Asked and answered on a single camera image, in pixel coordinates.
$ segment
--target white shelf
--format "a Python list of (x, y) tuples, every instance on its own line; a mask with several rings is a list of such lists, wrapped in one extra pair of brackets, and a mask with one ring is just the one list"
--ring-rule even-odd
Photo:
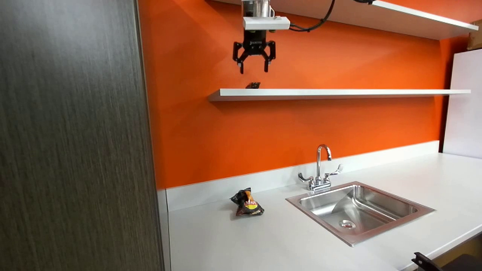
[(469, 95), (470, 92), (470, 89), (220, 89), (211, 95), (211, 101), (407, 98)]
[[(242, 0), (217, 2), (234, 5), (242, 3)], [(276, 0), (272, 2), (272, 6), (276, 12), (320, 18), (329, 9), (330, 2), (332, 0)], [(480, 27), (475, 24), (410, 9), (383, 0), (376, 0), (373, 5), (358, 3), (356, 0), (338, 0), (330, 21), (427, 39), (448, 39), (480, 30)]]

